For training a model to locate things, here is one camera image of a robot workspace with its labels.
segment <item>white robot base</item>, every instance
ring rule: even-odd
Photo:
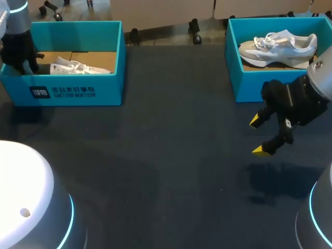
[[[295,221],[300,249],[332,248],[332,167],[313,186]]]
[[[0,141],[0,202],[0,248],[86,248],[73,198],[34,149]]]

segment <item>teal box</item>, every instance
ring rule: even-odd
[[[37,51],[117,52],[115,70],[107,75],[18,76],[4,65],[0,80],[16,106],[121,105],[126,45],[120,21],[35,22],[31,33]]]
[[[315,18],[243,18],[230,19],[226,35],[226,61],[236,102],[261,102],[260,91],[265,81],[272,79],[292,82],[306,70],[245,71],[238,45],[265,37],[267,33],[288,30],[297,36],[317,36],[317,56],[332,45],[332,26],[325,17]]]

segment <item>robotic arm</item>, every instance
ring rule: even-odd
[[[23,62],[28,60],[32,72],[38,71],[37,52],[30,32],[31,20],[27,0],[0,0],[0,52],[4,63],[11,65],[22,75]]]
[[[279,132],[256,148],[254,154],[273,155],[284,143],[292,144],[294,126],[305,126],[327,110],[332,101],[331,59],[332,46],[309,65],[306,75],[289,84],[278,80],[263,84],[261,96],[266,107],[258,111],[250,126],[258,128],[276,113]]]

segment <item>table surface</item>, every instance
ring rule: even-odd
[[[248,125],[262,103],[234,102],[222,46],[128,47],[120,107],[0,95],[0,139],[49,161],[93,227],[88,248],[297,248],[297,210],[331,162],[330,111],[275,156],[251,153],[278,126]]]

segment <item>shoe sole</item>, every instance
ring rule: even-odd
[[[296,59],[283,59],[283,60],[271,60],[271,61],[256,61],[253,59],[246,58],[242,55],[240,57],[245,60],[246,62],[250,63],[251,65],[258,66],[258,67],[266,67],[267,65],[273,62],[280,62],[289,67],[298,68],[298,69],[307,69],[309,66],[308,60],[296,60]]]

